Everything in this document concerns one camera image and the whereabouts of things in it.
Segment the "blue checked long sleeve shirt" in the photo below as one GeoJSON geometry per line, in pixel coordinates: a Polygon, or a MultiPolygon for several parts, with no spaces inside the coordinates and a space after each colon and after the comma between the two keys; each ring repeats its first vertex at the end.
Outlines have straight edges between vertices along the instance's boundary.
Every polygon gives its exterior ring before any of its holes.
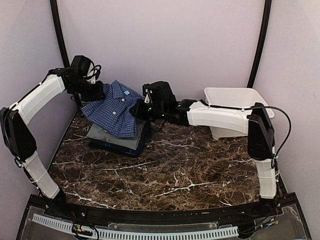
{"type": "Polygon", "coordinates": [[[90,122],[118,138],[135,137],[136,118],[130,114],[130,108],[144,97],[117,80],[104,84],[103,93],[105,98],[84,106],[83,114],[90,122]]]}

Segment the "grey shirt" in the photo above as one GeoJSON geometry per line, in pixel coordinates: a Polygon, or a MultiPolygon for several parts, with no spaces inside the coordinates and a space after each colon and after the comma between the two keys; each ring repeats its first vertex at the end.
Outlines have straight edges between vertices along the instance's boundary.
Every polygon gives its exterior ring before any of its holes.
{"type": "Polygon", "coordinates": [[[86,136],[93,140],[98,140],[98,141],[106,142],[109,144],[115,144],[121,147],[126,147],[132,150],[136,150],[141,140],[143,130],[147,127],[147,123],[145,121],[138,121],[136,124],[136,127],[137,127],[136,136],[116,137],[115,135],[107,132],[106,130],[102,129],[96,124],[93,124],[86,136]]]}

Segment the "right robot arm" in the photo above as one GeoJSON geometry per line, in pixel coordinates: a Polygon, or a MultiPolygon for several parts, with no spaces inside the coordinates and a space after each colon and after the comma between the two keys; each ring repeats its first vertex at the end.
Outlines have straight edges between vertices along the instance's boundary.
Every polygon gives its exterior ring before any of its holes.
{"type": "Polygon", "coordinates": [[[251,107],[212,105],[204,100],[149,101],[139,99],[130,114],[140,120],[164,120],[180,126],[207,126],[247,135],[247,153],[254,160],[259,179],[259,202],[255,213],[266,217],[278,205],[279,149],[275,148],[275,129],[267,110],[282,109],[256,102],[251,107]]]}

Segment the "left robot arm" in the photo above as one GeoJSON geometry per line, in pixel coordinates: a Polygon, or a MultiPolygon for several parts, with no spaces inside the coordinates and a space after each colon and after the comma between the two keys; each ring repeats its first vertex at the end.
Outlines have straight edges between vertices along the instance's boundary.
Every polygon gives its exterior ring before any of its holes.
{"type": "Polygon", "coordinates": [[[64,91],[80,94],[83,101],[104,99],[104,84],[91,82],[93,76],[82,76],[78,67],[55,68],[48,71],[44,80],[10,107],[0,111],[0,125],[5,145],[14,156],[19,168],[23,168],[30,182],[38,187],[43,196],[53,200],[51,210],[60,218],[67,218],[70,206],[61,198],[64,193],[43,165],[37,143],[28,125],[37,113],[64,91]]]}

